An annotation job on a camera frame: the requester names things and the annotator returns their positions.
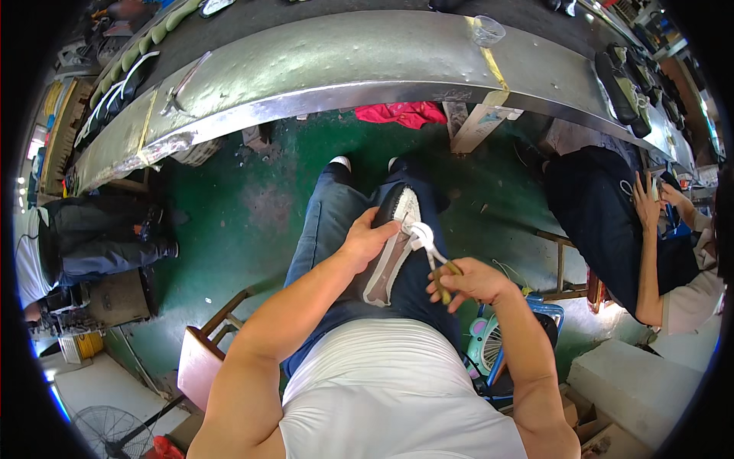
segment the workbench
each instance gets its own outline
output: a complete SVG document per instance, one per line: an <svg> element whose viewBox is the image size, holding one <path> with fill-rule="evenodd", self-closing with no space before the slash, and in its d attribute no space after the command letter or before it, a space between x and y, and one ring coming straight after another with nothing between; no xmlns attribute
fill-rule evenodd
<svg viewBox="0 0 734 459"><path fill-rule="evenodd" d="M165 93L194 62L138 96L97 136L76 163L79 192L281 118L397 101L487 104L502 91L504 108L577 123L692 170L691 148L661 106L650 107L653 132L644 139L612 117L587 58L507 27L491 49L503 86L471 34L470 21L460 15L361 11L284 24L229 43L212 51L178 96L193 118L159 113Z"/></svg>

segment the white t-shirt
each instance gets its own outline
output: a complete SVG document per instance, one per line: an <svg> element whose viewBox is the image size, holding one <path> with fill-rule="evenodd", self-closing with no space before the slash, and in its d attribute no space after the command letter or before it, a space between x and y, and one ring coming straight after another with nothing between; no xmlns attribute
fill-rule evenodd
<svg viewBox="0 0 734 459"><path fill-rule="evenodd" d="M724 297L724 280L718 276L716 258L704 249L711 241L711 218L697 212L693 231L701 231L694 255L701 270L684 286L663 295L663 326L661 333L690 333L711 318Z"/></svg>
<svg viewBox="0 0 734 459"><path fill-rule="evenodd" d="M456 350L412 319L327 333L283 395L288 459L526 458L512 418L476 395Z"/></svg>
<svg viewBox="0 0 734 459"><path fill-rule="evenodd" d="M25 214L14 216L15 274L18 276L18 296L23 309L45 297L53 289L43 275L38 251L38 226L41 224L39 211L43 223L48 226L48 210L44 207L34 207L26 210Z"/></svg>

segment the green floor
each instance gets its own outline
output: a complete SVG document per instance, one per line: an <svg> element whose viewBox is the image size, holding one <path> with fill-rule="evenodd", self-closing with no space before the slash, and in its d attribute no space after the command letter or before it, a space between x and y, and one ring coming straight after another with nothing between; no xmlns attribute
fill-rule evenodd
<svg viewBox="0 0 734 459"><path fill-rule="evenodd" d="M452 156L445 126L425 125L416 131L396 123L365 123L353 112L325 112L308 121L274 123L273 149L267 155L240 148L241 139L234 134L201 167L165 162L167 192L190 221L176 231L180 258L153 267L159 316L125 327L142 364L161 386L175 384L185 326L203 325L235 293L254 284L259 293L235 310L246 319L280 288L316 178L329 159L341 154L352 160L358 187L369 192L385 177L389 158L418 152L435 183L452 197L441 215L450 257L473 256L488 264L497 260L525 278L514 281L552 290L556 246L532 231L563 232L540 185L515 156L513 135L531 134L521 126L522 118L505 122L471 155ZM565 280L584 282L583 259L573 249L566 254ZM571 360L596 343L610 337L634 343L645 333L616 306L594 316L585 299L560 304L565 309L556 349L561 381ZM476 309L460 311L467 330ZM134 372L121 341L108 335L105 342ZM229 343L225 339L222 347Z"/></svg>

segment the man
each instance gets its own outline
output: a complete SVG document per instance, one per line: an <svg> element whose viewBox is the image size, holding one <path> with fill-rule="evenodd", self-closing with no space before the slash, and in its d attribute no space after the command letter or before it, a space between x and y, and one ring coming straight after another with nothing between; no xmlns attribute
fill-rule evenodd
<svg viewBox="0 0 734 459"><path fill-rule="evenodd" d="M663 184L656 201L650 174L643 187L639 174L606 148L587 146L549 159L522 142L515 150L545 184L548 208L620 306L666 335L694 332L711 318L724 294L713 220L680 191ZM658 237L667 203L691 237Z"/></svg>
<svg viewBox="0 0 734 459"><path fill-rule="evenodd" d="M396 253L383 247L408 214L429 225L446 252L437 219L445 199L414 162L393 159L388 170L368 199L352 187L346 158L325 167L286 287L234 339L188 457L579 457L551 344L501 273L455 260L464 275L442 271L442 285L457 293L445 308L432 304L438 294L433 283L426 287L429 265L419 250L396 267L389 306L363 301L364 283L355 276L375 267L381 252L380 261L392 259ZM401 188L411 192L392 192ZM404 202L413 193L419 209ZM515 384L514 418L476 395L457 353L461 334L452 313L469 297L495 309ZM282 403L281 363L291 376Z"/></svg>
<svg viewBox="0 0 734 459"><path fill-rule="evenodd" d="M15 215L15 270L26 319L38 320L36 301L56 286L178 256L177 242L160 236L144 242L134 230L161 218L161 210L126 196L66 198Z"/></svg>

